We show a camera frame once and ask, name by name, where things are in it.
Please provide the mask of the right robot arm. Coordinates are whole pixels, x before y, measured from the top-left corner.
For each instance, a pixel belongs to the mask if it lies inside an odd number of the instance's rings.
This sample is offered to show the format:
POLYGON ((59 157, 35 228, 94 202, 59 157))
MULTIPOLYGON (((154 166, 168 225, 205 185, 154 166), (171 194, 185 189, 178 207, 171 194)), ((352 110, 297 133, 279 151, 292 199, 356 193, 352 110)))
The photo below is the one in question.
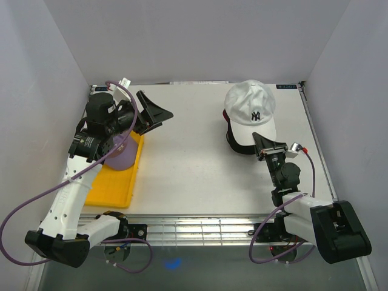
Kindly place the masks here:
POLYGON ((329 264, 367 256, 372 244, 353 206, 345 200, 325 201, 315 193, 300 192, 300 168, 288 162, 299 153, 308 154, 301 144, 287 146, 253 133, 255 154, 265 161, 274 186, 272 201, 275 209, 268 219, 275 218, 275 236, 287 241, 296 236, 299 242, 311 243, 329 264))

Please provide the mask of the red baseball cap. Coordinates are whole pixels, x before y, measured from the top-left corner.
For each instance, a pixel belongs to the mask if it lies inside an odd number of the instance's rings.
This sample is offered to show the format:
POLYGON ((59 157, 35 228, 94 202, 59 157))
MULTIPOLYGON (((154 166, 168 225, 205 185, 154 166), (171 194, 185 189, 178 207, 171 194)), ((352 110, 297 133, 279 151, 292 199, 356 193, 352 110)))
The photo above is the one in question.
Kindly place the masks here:
POLYGON ((229 116, 227 115, 225 110, 222 111, 222 115, 223 115, 224 119, 226 120, 226 122, 229 122, 229 116))

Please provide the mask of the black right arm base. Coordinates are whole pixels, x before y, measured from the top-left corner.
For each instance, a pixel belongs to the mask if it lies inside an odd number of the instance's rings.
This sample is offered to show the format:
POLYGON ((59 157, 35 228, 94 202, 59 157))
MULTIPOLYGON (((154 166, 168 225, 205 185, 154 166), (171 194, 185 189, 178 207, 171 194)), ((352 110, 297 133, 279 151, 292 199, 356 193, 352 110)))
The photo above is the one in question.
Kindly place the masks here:
MULTIPOLYGON (((289 250, 292 247, 296 246, 298 241, 299 238, 297 236, 280 231, 280 229, 276 226, 274 222, 265 224, 255 239, 256 243, 281 243, 281 245, 271 245, 269 247, 273 257, 282 254, 286 250, 289 250)), ((291 252, 280 257, 278 259, 278 262, 283 264, 298 263, 307 258, 314 250, 315 246, 312 246, 312 248, 308 250, 302 257, 297 259, 296 256, 298 254, 298 251, 297 249, 294 249, 291 252)))

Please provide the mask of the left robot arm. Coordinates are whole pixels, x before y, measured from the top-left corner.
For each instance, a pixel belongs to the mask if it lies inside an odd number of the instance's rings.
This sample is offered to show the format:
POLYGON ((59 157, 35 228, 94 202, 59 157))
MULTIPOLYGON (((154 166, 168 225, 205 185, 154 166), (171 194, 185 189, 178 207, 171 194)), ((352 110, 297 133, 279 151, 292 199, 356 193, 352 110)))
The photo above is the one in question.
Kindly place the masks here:
POLYGON ((128 220, 120 212, 107 211, 82 227, 78 221, 102 169, 102 158, 114 148, 114 137, 131 131, 143 135, 173 117, 172 112, 153 103, 142 91, 136 95, 143 106, 140 113, 127 98, 116 103, 108 92, 89 97, 85 117, 78 123, 69 148, 65 185, 57 191, 38 229, 25 236, 25 243, 41 257, 77 268, 97 244, 111 239, 119 243, 128 237, 128 220))

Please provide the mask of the white baseball cap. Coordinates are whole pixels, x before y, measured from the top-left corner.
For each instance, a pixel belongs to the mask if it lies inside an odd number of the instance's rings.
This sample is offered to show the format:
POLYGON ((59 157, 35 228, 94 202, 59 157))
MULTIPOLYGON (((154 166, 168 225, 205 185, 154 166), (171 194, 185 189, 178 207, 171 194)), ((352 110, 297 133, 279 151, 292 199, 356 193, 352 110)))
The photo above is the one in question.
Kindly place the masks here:
POLYGON ((239 145, 253 146, 255 132, 276 140, 276 101, 268 85, 253 79, 233 85, 226 94, 224 109, 239 145))

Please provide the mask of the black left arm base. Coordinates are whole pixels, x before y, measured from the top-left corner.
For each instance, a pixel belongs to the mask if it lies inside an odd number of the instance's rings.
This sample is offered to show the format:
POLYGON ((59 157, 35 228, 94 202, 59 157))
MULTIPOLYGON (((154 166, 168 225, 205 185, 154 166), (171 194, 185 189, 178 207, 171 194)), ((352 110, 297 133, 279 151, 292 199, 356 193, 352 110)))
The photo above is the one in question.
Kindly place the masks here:
MULTIPOLYGON (((147 239, 147 224, 129 224, 128 238, 147 239)), ((120 242, 119 244, 106 244, 104 256, 107 260, 115 263, 123 263, 131 252, 131 242, 120 242)))

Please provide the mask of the black baseball cap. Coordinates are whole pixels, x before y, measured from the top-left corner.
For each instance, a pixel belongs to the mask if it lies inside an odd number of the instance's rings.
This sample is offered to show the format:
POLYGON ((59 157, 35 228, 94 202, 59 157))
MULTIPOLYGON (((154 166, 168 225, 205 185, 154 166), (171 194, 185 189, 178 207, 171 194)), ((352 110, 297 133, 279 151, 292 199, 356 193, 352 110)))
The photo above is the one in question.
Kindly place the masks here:
POLYGON ((240 145, 237 143, 233 133, 230 123, 227 126, 226 140, 230 146, 230 148, 239 154, 242 155, 254 155, 255 154, 255 146, 254 145, 240 145))

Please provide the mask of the purple baseball cap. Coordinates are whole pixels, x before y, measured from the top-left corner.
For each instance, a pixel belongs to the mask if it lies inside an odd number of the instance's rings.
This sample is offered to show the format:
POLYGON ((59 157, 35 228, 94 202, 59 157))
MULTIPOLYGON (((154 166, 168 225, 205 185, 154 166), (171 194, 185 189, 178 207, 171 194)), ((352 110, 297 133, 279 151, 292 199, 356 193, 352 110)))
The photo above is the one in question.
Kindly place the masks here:
POLYGON ((113 170, 127 170, 135 163, 138 143, 131 136, 124 140, 126 136, 126 134, 121 134, 113 138, 115 145, 121 143, 121 146, 118 147, 104 162, 106 166, 113 170))

